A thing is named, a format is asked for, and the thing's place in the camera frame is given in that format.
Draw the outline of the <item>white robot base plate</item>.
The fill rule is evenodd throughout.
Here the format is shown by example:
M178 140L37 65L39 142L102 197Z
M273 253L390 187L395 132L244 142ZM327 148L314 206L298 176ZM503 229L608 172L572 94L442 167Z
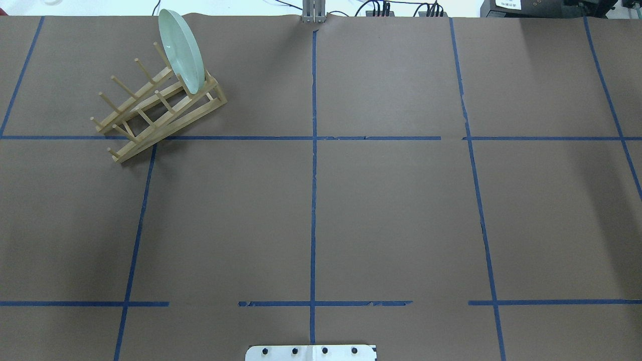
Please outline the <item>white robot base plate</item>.
M245 360L377 360L375 345L255 345Z

